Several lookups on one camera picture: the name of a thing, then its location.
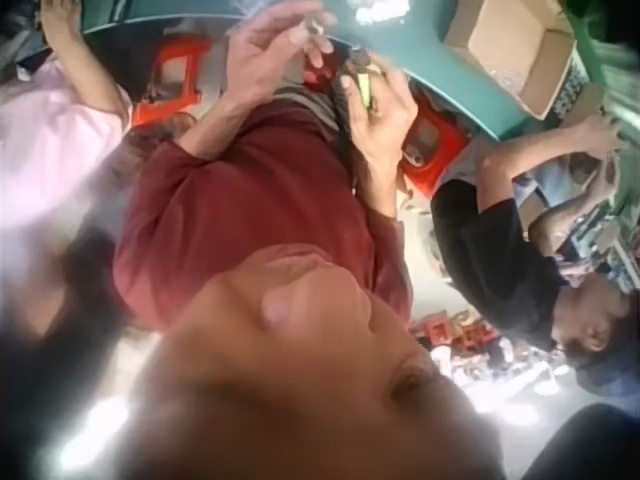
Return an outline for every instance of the cardboard box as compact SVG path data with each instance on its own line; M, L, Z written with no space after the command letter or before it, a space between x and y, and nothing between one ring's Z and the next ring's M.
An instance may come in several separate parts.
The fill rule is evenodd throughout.
M556 0L459 0L445 42L540 120L558 96L576 44Z

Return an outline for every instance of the green object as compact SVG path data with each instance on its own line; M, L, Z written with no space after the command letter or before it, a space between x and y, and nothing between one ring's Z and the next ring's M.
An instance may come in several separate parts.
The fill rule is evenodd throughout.
M362 97L362 105L369 110L371 108L371 78L368 73L358 74L358 88Z
M215 17L221 33L240 18L232 0L131 0L128 8L114 9L114 0L85 0L85 29L113 25L108 12L126 12L126 22L172 17ZM457 2L414 0L404 20L360 26L346 0L325 0L340 19L330 34L349 45L361 45L387 56L455 107L489 135L504 138L531 119L491 78L458 58L443 43Z

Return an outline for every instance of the finger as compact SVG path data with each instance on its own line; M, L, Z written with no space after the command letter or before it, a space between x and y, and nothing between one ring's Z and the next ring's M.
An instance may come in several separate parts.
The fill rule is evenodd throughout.
M324 58L322 58L322 52L315 45L307 45L305 48L307 58L315 68L322 68L324 66Z
M338 17L330 12L322 12L320 16L317 17L317 19L322 25L327 28L334 27L338 24Z
M411 105L414 102L413 95L411 94L409 80L404 71L395 67L389 60L377 53L370 52L369 55L373 63L378 65L384 76L387 77L389 85L398 97L405 105Z
M347 103L349 104L349 123L351 129L361 129L367 125L369 121L369 115L367 110L362 105L362 97L360 96L360 90L356 86L356 83L348 75L340 77L340 84L344 90L344 94L347 97Z
M248 30L282 31L300 23L307 15L322 13L319 0L289 0L262 10L244 26Z
M324 35L314 35L313 43L318 46L320 51L325 54L333 53L333 43Z
M278 35L265 52L265 61L272 65L286 65L286 63L303 51L309 42L310 34L304 22Z
M397 96L391 90L388 81L381 75L369 75L371 79L371 93L375 99L376 109L383 116L397 104Z

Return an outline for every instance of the red plastic stool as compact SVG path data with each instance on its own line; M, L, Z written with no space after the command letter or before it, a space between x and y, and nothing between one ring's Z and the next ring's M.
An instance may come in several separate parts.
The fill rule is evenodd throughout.
M425 165L414 165L406 158L402 160L400 165L404 174L416 188L427 198L432 198L436 193L435 190L440 176L447 166L466 148L469 144L469 139L464 131L452 125L443 114L433 109L426 95L419 93L415 100L418 104L418 118L409 132L407 145L412 145L413 148L416 148L414 145L419 140L421 129L424 126L431 126L438 132L438 145L432 155L428 155L424 151L418 152Z
M335 52L324 56L322 68L314 67L307 58L304 66L304 86L316 93L326 92L338 72L339 64L340 61Z
M494 328L487 322L480 323L480 331L482 334L482 343L489 343L500 336L500 334L494 330Z
M163 120L191 105L197 105L202 99L198 91L198 73L200 59L211 49L211 41L202 35L176 34L166 37L165 44L156 58L152 79L159 78L163 65L169 60L186 59L186 71L182 92L177 98L167 101L148 101L139 103L133 111L133 125L143 125Z
M450 345L454 336L447 312L427 316L421 323L414 326L410 332L415 336L427 337L434 347Z

